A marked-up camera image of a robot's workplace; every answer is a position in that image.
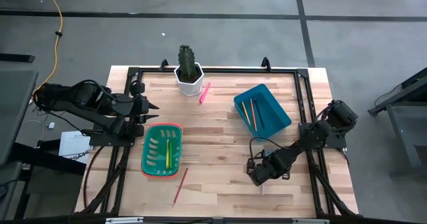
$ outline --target cactus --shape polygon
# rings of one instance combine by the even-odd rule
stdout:
[[[197,67],[194,63],[194,52],[189,45],[181,45],[178,54],[179,79],[187,83],[197,81]]]

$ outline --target pink pen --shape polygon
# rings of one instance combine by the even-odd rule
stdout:
[[[205,88],[205,91],[203,92],[203,94],[201,94],[201,96],[200,96],[200,100],[199,100],[199,102],[200,102],[200,104],[202,104],[203,103],[203,101],[205,100],[205,97],[206,97],[206,95],[207,95],[207,90],[209,89],[209,87],[211,86],[211,82],[208,82],[207,83],[207,86],[206,86],[206,88]]]

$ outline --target wooden tabletop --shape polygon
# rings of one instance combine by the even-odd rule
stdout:
[[[127,66],[111,67],[107,86],[113,92],[123,93],[127,68]],[[316,111],[320,111],[332,99],[328,76],[323,68],[308,70]],[[289,127],[275,134],[272,139],[280,145],[291,145],[299,138],[298,123],[300,123],[293,75],[205,73],[203,86],[209,81],[211,87],[205,101],[200,105],[199,96],[186,97],[179,92],[173,73],[143,74],[144,95],[160,108],[150,110],[149,114],[160,116],[150,119],[145,126],[168,122],[178,123],[183,127],[181,168],[177,177],[171,180],[148,179],[143,176],[141,154],[144,138],[137,139],[129,156],[120,215],[315,217],[305,155],[299,155],[293,164],[290,180],[266,181],[264,195],[261,195],[261,187],[256,187],[246,175],[248,142],[252,135],[233,103],[236,95],[259,83],[266,84],[292,120]],[[307,107],[303,83],[302,91]],[[254,145],[254,153],[260,151],[263,145],[266,144]],[[325,149],[324,154],[332,187],[346,205],[357,213],[346,160],[336,150]],[[111,148],[107,147],[94,161],[87,182],[89,202],[105,183],[110,156]],[[186,167],[189,168],[187,176],[177,202],[173,205]],[[326,210],[324,190],[323,188],[319,190],[322,207]],[[109,210],[114,197],[115,185],[110,195]],[[82,191],[76,211],[81,209],[83,209]]]

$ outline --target blue tray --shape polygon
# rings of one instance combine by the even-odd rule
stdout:
[[[257,132],[255,132],[253,124],[254,118],[252,117],[251,98],[252,103],[254,104]],[[262,121],[264,122],[264,128],[262,127],[258,110],[255,107],[254,99],[256,99],[256,103],[258,104],[258,109],[260,110]],[[246,118],[242,102],[245,103],[250,124]],[[249,91],[245,91],[244,93],[234,97],[234,107],[238,110],[240,117],[242,117],[254,137],[270,138],[272,135],[292,123],[291,119],[285,113],[276,98],[274,98],[272,93],[264,84],[260,84]]]

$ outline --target gray floor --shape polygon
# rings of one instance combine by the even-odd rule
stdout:
[[[57,0],[64,11],[145,13],[297,14],[295,0]],[[426,16],[427,0],[304,0],[308,15]],[[0,0],[8,9],[55,10],[50,0]],[[64,18],[59,66],[52,83],[70,85],[90,78],[106,83],[111,65],[176,62],[177,47],[190,44],[205,65],[257,66],[268,56],[272,65],[307,67],[299,21],[224,19]],[[53,68],[55,17],[0,16],[0,51],[36,56],[33,64],[2,63],[2,69],[36,69],[41,83]],[[367,217],[427,222],[425,180],[391,181],[388,172],[407,165],[385,113],[366,110],[377,96],[425,68],[427,23],[356,23],[309,21],[316,67],[328,71],[333,96],[359,115],[348,134],[348,156],[360,213]],[[26,119],[43,120],[29,108]],[[89,123],[71,116],[80,127]],[[45,140],[58,138],[68,125]],[[26,123],[19,141],[40,137],[40,126]],[[68,214],[79,191],[80,177],[46,172],[33,180],[28,217]],[[61,188],[59,182],[75,183]]]

